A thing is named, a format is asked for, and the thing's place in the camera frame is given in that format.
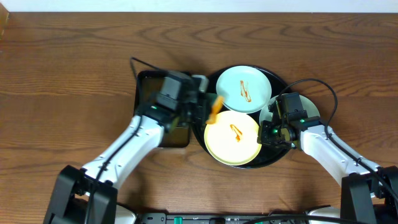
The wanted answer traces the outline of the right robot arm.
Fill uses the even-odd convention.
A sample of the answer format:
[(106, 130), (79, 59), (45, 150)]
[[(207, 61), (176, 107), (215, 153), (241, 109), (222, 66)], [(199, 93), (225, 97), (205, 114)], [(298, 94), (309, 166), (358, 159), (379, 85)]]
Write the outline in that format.
[(283, 222), (397, 223), (397, 167), (383, 167), (360, 155), (320, 119), (315, 106), (268, 104), (260, 113), (257, 140), (271, 149), (303, 151), (341, 187), (339, 208), (284, 215)]

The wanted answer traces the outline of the yellow plate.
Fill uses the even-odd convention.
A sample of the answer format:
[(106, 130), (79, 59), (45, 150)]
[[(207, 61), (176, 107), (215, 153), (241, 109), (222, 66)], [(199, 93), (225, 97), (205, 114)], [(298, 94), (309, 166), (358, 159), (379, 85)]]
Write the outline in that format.
[(240, 166), (251, 162), (259, 154), (258, 130), (259, 125), (248, 114), (223, 111), (216, 115), (214, 124), (206, 125), (205, 145), (217, 161)]

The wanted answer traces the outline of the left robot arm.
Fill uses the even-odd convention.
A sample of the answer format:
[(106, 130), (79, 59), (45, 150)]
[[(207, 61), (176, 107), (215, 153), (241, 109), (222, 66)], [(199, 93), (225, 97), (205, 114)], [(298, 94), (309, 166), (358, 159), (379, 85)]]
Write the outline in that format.
[(208, 119), (204, 75), (171, 71), (162, 88), (141, 103), (129, 126), (97, 158), (81, 169), (59, 173), (44, 223), (134, 223), (134, 212), (117, 203), (118, 191), (165, 133), (179, 124)]

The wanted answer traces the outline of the yellow green scrub sponge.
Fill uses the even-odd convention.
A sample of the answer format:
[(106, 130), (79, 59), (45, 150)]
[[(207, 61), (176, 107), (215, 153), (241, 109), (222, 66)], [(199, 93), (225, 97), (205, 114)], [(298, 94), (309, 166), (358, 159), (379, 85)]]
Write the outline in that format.
[(208, 115), (208, 119), (206, 121), (206, 124), (215, 124), (216, 123), (216, 116), (220, 112), (220, 110), (223, 107), (223, 102), (224, 102), (224, 97), (218, 95), (214, 102), (211, 105), (211, 111)]

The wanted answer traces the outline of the pale green plate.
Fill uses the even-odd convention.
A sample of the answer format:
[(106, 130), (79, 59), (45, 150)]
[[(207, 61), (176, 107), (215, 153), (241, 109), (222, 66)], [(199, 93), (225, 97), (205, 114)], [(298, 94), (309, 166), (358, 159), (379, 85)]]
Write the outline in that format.
[[(262, 124), (263, 121), (272, 121), (273, 118), (273, 112), (270, 109), (270, 106), (275, 102), (277, 99), (277, 96), (272, 97), (268, 103), (262, 108), (260, 111), (259, 115), (259, 124)], [(294, 105), (302, 105), (302, 109), (307, 112), (307, 117), (311, 118), (314, 116), (320, 116), (320, 112), (315, 106), (315, 104), (306, 98), (305, 96), (299, 95), (299, 96), (293, 96), (290, 98), (291, 100), (294, 101)]]

